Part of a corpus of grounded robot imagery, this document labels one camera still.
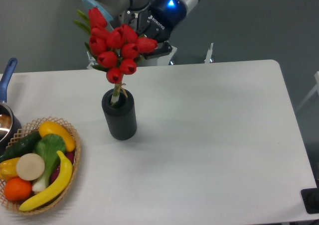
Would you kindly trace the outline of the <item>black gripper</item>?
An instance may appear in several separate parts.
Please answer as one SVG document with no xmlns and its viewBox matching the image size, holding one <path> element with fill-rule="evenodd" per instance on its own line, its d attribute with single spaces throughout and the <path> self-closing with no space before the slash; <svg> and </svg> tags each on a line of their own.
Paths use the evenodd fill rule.
<svg viewBox="0 0 319 225">
<path fill-rule="evenodd" d="M 162 43 L 160 48 L 144 54 L 146 60 L 167 56 L 172 46 L 167 42 L 174 28 L 186 17 L 186 6 L 181 0 L 154 0 L 147 9 L 138 12 L 127 10 L 124 24 L 136 31 Z"/>
</svg>

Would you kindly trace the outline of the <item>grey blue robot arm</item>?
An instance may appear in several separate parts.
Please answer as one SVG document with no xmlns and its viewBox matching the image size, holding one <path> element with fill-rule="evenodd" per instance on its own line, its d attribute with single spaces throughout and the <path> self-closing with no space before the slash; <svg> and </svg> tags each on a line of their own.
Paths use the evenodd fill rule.
<svg viewBox="0 0 319 225">
<path fill-rule="evenodd" d="M 82 0 L 89 10 L 96 7 L 111 28 L 130 25 L 139 36 L 156 40 L 159 48 L 147 56 L 159 64 L 169 63 L 177 49 L 168 42 L 172 31 L 200 0 Z"/>
</svg>

